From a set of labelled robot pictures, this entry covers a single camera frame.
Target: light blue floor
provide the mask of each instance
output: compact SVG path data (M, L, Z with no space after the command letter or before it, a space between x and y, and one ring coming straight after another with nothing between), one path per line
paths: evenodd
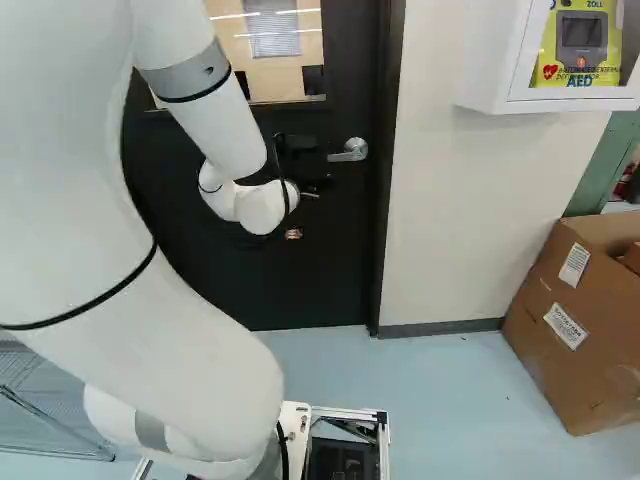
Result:
M261 336L282 364L288 399L389 410L393 480L640 480L640 425L569 436L500 334ZM128 480L134 465L0 455L0 478ZM179 477L153 470L157 480Z

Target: white humanoid robot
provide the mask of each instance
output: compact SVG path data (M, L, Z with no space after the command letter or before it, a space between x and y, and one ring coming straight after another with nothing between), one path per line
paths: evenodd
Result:
M299 478L311 408L283 402L271 352L176 275L121 171L135 65L205 153L220 217L267 234L299 202L284 180L234 183L266 149L201 0L3 0L0 60L0 326L88 385L108 439L215 480L270 478L275 445Z

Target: floor baseboard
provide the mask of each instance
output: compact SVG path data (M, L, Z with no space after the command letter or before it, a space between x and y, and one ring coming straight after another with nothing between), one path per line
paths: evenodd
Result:
M500 330L504 318L482 318L458 322L416 323L410 325L380 325L378 338L426 337L453 333L491 332Z

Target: aed label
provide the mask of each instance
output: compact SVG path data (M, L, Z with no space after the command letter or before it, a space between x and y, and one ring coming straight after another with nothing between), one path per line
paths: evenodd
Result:
M570 75L567 87L590 87L593 85L593 75Z

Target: door window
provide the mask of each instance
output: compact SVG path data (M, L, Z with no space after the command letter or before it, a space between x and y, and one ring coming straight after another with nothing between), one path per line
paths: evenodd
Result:
M325 99L320 0L206 0L250 103Z

